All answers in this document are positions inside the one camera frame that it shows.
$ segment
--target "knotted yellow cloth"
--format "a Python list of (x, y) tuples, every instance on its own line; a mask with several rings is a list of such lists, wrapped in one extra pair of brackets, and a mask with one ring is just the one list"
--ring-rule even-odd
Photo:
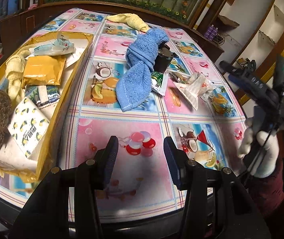
[(130, 27), (142, 32), (147, 32), (150, 29), (138, 15), (133, 13), (120, 13), (107, 16), (106, 19), (115, 23), (126, 23)]
[(17, 54), (10, 57), (6, 62), (6, 78), (9, 80), (8, 95), (10, 97), (12, 107), (18, 105), (24, 98), (24, 92), (21, 89), (21, 80), (23, 77), (24, 67), (26, 65), (25, 57), (31, 54), (29, 51), (30, 47), (34, 47), (34, 45), (23, 47), (17, 52)]

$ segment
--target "bolt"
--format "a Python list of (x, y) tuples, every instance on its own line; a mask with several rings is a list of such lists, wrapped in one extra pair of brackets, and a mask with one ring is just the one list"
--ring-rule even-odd
[(88, 159), (85, 163), (87, 165), (94, 165), (95, 164), (95, 160), (94, 159)]
[(51, 172), (52, 173), (58, 173), (60, 171), (60, 168), (59, 167), (53, 167), (52, 169), (51, 169)]
[(187, 164), (190, 165), (190, 166), (195, 166), (195, 165), (196, 165), (196, 161), (194, 161), (194, 160), (188, 160), (188, 161), (187, 161)]
[(229, 169), (228, 167), (223, 168), (223, 172), (225, 172), (226, 174), (230, 174), (232, 173), (232, 170)]

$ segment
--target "square packet with avocado print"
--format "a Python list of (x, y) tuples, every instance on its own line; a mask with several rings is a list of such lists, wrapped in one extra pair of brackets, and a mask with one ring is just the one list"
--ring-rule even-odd
[(48, 126), (47, 118), (29, 98), (25, 97), (16, 106), (8, 131), (25, 157), (29, 158), (44, 137)]

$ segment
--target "white glove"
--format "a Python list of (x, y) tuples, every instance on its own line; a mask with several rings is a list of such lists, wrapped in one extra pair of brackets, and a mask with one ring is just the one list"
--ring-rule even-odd
[[(244, 158), (244, 156), (249, 153), (251, 143), (253, 142), (253, 130), (251, 128), (253, 119), (252, 118), (246, 119), (245, 123), (248, 126), (248, 128), (244, 133), (244, 138), (242, 140), (240, 148), (237, 151), (237, 156), (239, 158)], [(260, 131), (256, 135), (256, 140), (261, 146), (263, 146), (267, 137), (268, 137), (267, 132)], [(276, 134), (269, 136), (268, 141), (266, 142), (264, 148), (266, 150), (266, 155), (264, 157), (264, 160), (261, 162), (256, 172), (253, 174), (253, 176), (257, 178), (265, 178), (271, 175), (275, 170), (277, 157), (280, 151)]]

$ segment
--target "purple bottle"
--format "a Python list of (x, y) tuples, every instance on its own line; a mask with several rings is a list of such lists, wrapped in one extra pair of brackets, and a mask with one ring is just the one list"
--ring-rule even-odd
[(208, 26), (207, 31), (204, 34), (204, 37), (208, 38), (213, 29), (214, 29), (214, 25)]
[(208, 39), (210, 41), (212, 41), (213, 38), (215, 38), (215, 36), (217, 35), (217, 32), (218, 32), (218, 28), (213, 28), (213, 30), (212, 30), (211, 34), (209, 35)]

